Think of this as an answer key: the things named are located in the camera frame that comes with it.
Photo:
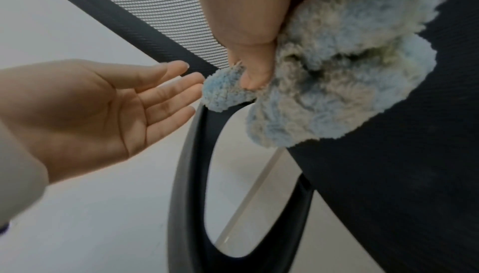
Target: hand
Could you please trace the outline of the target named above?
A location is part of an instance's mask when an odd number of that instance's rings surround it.
[[[1,70],[0,118],[57,182],[126,160],[184,125],[203,76],[157,86],[187,69],[67,60]]]
[[[228,49],[229,63],[246,66],[245,89],[266,85],[274,70],[276,37],[287,14],[303,0],[200,0],[215,38]]]

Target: fuzzy cloth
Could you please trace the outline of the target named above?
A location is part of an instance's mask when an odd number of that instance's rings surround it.
[[[256,99],[247,133],[265,147],[340,138],[406,99],[436,66],[416,33],[443,0],[306,0],[278,36],[274,76],[259,91],[239,86],[241,63],[203,88],[212,111]]]

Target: tile grout line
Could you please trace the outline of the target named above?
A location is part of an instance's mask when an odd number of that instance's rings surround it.
[[[231,219],[228,221],[228,223],[226,224],[223,231],[220,233],[220,236],[218,236],[218,239],[215,242],[216,247],[221,246],[225,242],[225,240],[228,238],[228,235],[233,230],[233,227],[238,222],[238,219],[240,219],[241,215],[246,210],[246,208],[249,205],[249,203],[251,202],[251,200],[253,200],[253,197],[258,192],[258,190],[261,188],[261,186],[263,185],[267,176],[269,175],[269,173],[271,172],[271,170],[273,169],[275,164],[278,162],[279,158],[281,157],[281,155],[283,154],[284,151],[285,151],[284,148],[278,148],[273,153],[273,155],[269,159],[268,163],[264,167],[263,171],[261,171],[260,175],[258,176],[256,181],[252,185],[251,189],[248,191],[248,193],[244,197],[243,201],[238,206],[235,213],[231,216]]]

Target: sleeve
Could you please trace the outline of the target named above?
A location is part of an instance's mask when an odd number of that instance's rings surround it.
[[[0,121],[0,226],[38,200],[47,184],[45,166]]]

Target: person's left hand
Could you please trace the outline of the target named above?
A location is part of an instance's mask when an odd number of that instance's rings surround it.
[[[180,128],[201,97],[181,61],[132,66],[56,61],[0,71],[0,119],[50,182],[126,160]]]

